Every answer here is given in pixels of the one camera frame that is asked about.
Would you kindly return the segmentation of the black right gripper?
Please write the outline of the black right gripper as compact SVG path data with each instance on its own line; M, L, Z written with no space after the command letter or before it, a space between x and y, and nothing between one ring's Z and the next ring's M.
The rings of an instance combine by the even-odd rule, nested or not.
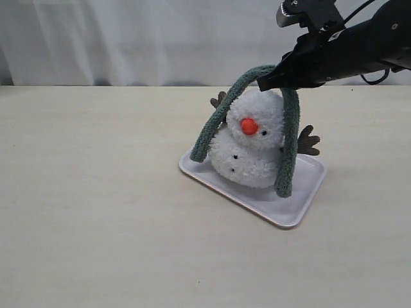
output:
M260 91L276 88L316 88L344 77L344 64L338 54L339 31L319 31L298 37L292 51L278 65L257 79Z

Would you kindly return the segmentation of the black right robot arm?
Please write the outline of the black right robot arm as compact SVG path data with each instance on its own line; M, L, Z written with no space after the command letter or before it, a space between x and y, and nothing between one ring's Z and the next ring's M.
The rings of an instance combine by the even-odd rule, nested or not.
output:
M410 69L410 1L387 1L370 19L351 27L334 1L283 1L276 20L281 28L298 24L308 32L258 78L262 91L316 88L376 71Z

